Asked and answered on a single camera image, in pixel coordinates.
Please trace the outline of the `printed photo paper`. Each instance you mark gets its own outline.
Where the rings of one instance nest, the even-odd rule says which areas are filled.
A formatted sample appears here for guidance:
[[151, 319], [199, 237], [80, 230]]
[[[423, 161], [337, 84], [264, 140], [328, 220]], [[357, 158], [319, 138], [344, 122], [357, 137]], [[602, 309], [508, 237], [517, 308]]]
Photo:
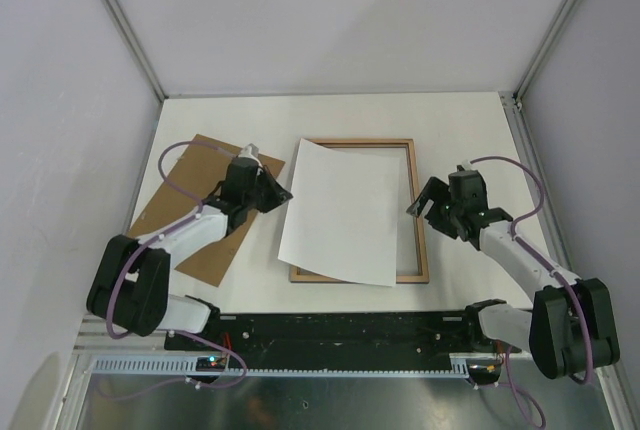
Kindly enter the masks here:
[[339, 281], [396, 285], [401, 160], [299, 142], [278, 259]]

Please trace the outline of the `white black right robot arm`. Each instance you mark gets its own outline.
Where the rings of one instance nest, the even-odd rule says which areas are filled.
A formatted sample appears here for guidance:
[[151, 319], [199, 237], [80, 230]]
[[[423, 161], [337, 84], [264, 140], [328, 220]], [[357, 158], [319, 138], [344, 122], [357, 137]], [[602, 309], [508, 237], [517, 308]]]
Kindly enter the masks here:
[[407, 214], [436, 231], [471, 244], [492, 259], [532, 302], [529, 310], [500, 299], [466, 307], [463, 343], [484, 351], [494, 342], [529, 353], [549, 379], [589, 379], [595, 369], [620, 360], [613, 306], [607, 286], [583, 279], [546, 256], [516, 231], [515, 219], [490, 207], [486, 182], [471, 166], [458, 166], [446, 181], [428, 180]]

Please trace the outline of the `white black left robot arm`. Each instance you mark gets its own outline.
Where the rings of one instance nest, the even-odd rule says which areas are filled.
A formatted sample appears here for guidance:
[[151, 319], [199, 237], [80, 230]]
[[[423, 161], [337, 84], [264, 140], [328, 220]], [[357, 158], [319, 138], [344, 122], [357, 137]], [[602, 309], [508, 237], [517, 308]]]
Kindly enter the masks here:
[[138, 238], [120, 234], [109, 240], [87, 297], [88, 311], [105, 320], [114, 339], [160, 330], [185, 333], [202, 350], [214, 347], [221, 326], [210, 318], [212, 308], [172, 295], [170, 273], [232, 235], [252, 211], [268, 213], [292, 198], [257, 159], [234, 158], [225, 178], [186, 216]]

